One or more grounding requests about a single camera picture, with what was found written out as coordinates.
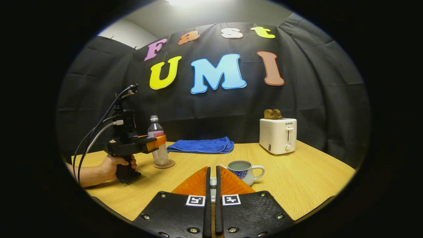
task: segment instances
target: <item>ceiling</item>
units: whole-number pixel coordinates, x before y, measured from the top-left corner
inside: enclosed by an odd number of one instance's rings
[[[279,26],[292,11],[267,0],[197,0],[174,6],[157,0],[124,17],[157,38],[201,25],[252,22]]]

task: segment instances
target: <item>toaster knob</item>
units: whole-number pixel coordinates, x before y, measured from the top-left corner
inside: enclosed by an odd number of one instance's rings
[[[291,143],[286,144],[285,145],[285,150],[290,150],[290,149],[292,149]]]

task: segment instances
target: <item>letter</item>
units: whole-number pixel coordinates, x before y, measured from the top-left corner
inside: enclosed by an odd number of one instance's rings
[[[270,31],[269,29],[264,29],[261,26],[253,27],[253,28],[251,28],[251,30],[255,30],[255,32],[257,33],[257,35],[259,35],[261,37],[264,37],[264,38],[275,38],[275,35],[267,34],[266,31]]]
[[[221,30],[222,36],[225,38],[241,38],[244,35],[241,33],[240,29],[237,28],[224,28]]]
[[[211,88],[216,90],[223,74],[225,80],[222,83],[222,88],[239,89],[245,87],[247,82],[241,77],[238,59],[238,54],[224,55],[216,68],[207,59],[193,61],[191,65],[194,67],[194,87],[191,89],[191,93],[199,94],[207,91],[203,77],[207,80]]]
[[[285,81],[280,77],[279,69],[277,68],[277,56],[267,51],[258,51],[257,54],[263,59],[264,67],[266,67],[267,75],[264,81],[269,85],[283,85]]]
[[[184,34],[183,36],[181,36],[181,40],[178,42],[178,44],[185,44],[189,41],[193,41],[197,39],[198,37],[200,37],[200,35],[198,34],[197,30],[190,31]]]
[[[144,61],[147,61],[151,58],[156,57],[156,51],[158,52],[162,48],[162,44],[166,43],[167,41],[168,41],[168,39],[164,38],[164,39],[161,39],[157,42],[150,44],[148,46],[147,57],[144,59]]]
[[[162,66],[165,64],[164,62],[160,62],[155,64],[151,67],[151,75],[150,75],[150,88],[157,90],[162,89],[169,86],[176,77],[176,70],[178,69],[178,61],[182,59],[181,56],[176,56],[168,60],[169,65],[169,74],[168,76],[160,80],[160,71],[162,70]]]

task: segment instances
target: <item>human hand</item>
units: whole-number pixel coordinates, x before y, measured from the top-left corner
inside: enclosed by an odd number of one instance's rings
[[[137,161],[135,160],[134,155],[131,155],[131,158],[132,168],[135,169],[137,167]],[[117,179],[116,169],[118,164],[126,166],[129,163],[122,157],[113,157],[111,155],[107,155],[106,158],[104,158],[104,161],[99,166],[99,170],[102,176],[104,176],[105,181]]]

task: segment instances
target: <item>black curtain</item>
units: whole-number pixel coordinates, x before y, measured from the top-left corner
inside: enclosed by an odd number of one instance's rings
[[[270,29],[273,39],[250,28]],[[238,28],[239,39],[221,36],[223,28]],[[197,30],[200,37],[178,45],[180,37]],[[363,80],[350,57],[325,32],[293,14],[280,26],[221,23],[177,32],[165,37],[157,56],[144,61],[148,46],[133,50],[122,43],[96,37],[72,64],[58,103],[58,137],[64,151],[73,153],[83,136],[98,122],[116,92],[138,84],[127,102],[136,110],[140,134],[146,134],[151,115],[158,115],[169,141],[213,139],[228,136],[235,143],[255,143],[259,119],[265,109],[277,108],[284,118],[297,119],[297,139],[357,168],[364,158],[370,133],[370,105]],[[277,55],[285,80],[282,86],[264,82],[266,69],[258,51]],[[230,53],[238,59],[244,88],[216,90],[208,86],[191,94],[191,62],[206,58],[217,66]],[[175,80],[166,88],[149,86],[150,68],[165,62],[160,78],[168,75],[167,61],[182,56]],[[111,131],[103,134],[92,151],[101,150]]]

